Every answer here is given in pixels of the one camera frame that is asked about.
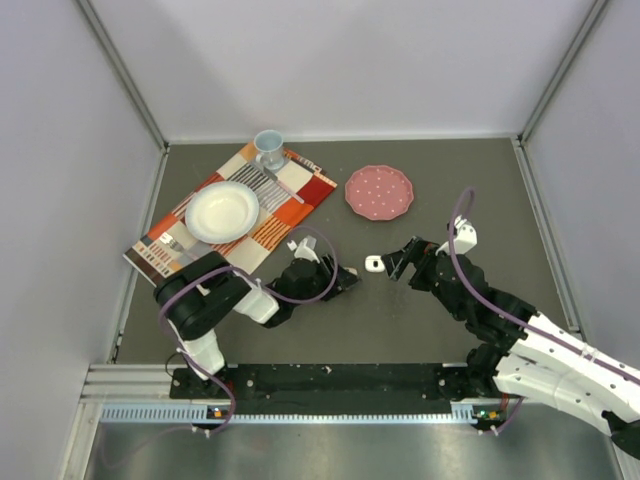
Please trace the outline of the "white earbuds charging case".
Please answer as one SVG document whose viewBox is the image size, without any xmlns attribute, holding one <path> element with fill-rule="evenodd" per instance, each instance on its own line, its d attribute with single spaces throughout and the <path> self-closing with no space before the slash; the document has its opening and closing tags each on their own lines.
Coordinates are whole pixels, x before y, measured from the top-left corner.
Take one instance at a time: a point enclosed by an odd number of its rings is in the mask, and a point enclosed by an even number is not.
<svg viewBox="0 0 640 480">
<path fill-rule="evenodd" d="M 386 270 L 385 264 L 380 255 L 369 255 L 364 260 L 364 267 L 370 273 L 383 273 Z"/>
</svg>

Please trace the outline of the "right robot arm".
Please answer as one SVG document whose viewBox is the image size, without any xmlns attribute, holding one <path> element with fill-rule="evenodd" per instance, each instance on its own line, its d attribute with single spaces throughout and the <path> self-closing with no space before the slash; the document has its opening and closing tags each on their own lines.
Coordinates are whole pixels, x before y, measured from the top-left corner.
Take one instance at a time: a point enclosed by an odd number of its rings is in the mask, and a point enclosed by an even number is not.
<svg viewBox="0 0 640 480">
<path fill-rule="evenodd" d="M 526 301 L 491 287 L 466 256 L 414 237 L 380 259 L 392 280 L 408 266 L 412 289 L 432 294 L 481 342 L 466 380 L 480 396 L 525 397 L 567 413 L 639 455 L 639 371 L 577 339 Z"/>
</svg>

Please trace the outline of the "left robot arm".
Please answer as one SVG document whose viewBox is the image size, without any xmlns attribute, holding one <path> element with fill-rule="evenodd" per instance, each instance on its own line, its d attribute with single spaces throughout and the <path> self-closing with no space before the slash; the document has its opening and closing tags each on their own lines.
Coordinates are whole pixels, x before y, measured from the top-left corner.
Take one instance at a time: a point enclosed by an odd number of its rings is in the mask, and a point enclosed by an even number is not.
<svg viewBox="0 0 640 480">
<path fill-rule="evenodd" d="M 226 387 L 224 356 L 215 327 L 230 313 L 264 328 L 288 321 L 295 308 L 329 301 L 350 290 L 360 277 L 330 255 L 296 256 L 282 273 L 262 285 L 233 269 L 217 252 L 205 255 L 155 287 L 162 321 L 177 340 L 177 350 L 191 367 L 192 384 L 205 396 Z"/>
</svg>

